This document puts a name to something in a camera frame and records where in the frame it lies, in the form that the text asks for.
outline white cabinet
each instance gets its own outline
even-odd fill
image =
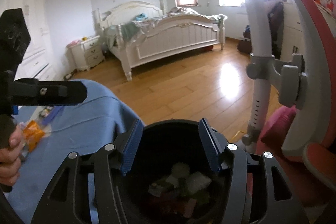
[[[101,50],[100,36],[92,37],[71,47],[78,70],[90,70],[105,60]]]
[[[45,0],[0,0],[0,14],[7,9],[22,8],[31,36],[31,42],[23,62],[18,67],[16,79],[36,77],[37,75],[41,79],[43,79],[43,75],[48,80],[56,78],[44,2]]]
[[[303,32],[296,6],[294,4],[285,3],[283,10],[285,16],[280,59],[283,61],[291,61],[293,53],[302,53],[304,55]]]

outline hand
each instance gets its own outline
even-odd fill
[[[0,149],[0,183],[13,186],[20,177],[19,155],[23,148],[23,133],[19,125],[9,138],[9,148]]]

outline wooden floor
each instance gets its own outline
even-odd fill
[[[236,46],[228,39],[223,51],[215,46],[210,52],[195,50],[142,65],[132,70],[130,82],[116,58],[75,78],[107,86],[146,124],[206,117],[231,140],[239,130],[246,131],[253,95],[253,80],[245,72],[249,56],[239,53]],[[272,89],[268,115],[279,106]]]

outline chair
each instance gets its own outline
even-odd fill
[[[281,132],[272,129],[289,108],[273,114],[258,138],[256,154],[272,152],[304,206],[315,206],[336,191],[336,42],[313,0],[294,1],[305,39],[304,105]]]

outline blue cloth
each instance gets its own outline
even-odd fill
[[[80,155],[96,152],[126,132],[139,117],[108,88],[90,80],[81,80],[87,87],[87,99],[77,106],[66,106],[51,122],[52,134],[44,138],[28,155],[20,169],[21,176],[8,201],[19,217],[30,223],[37,204],[53,175],[72,151]],[[22,107],[16,117],[26,122],[36,107]],[[93,176],[89,177],[89,197],[94,197]],[[91,206],[92,223],[98,223]]]
[[[140,15],[137,15],[135,18],[133,18],[133,20],[135,20],[135,21],[141,21],[141,20],[143,20],[146,17],[147,17],[146,14],[142,13]]]

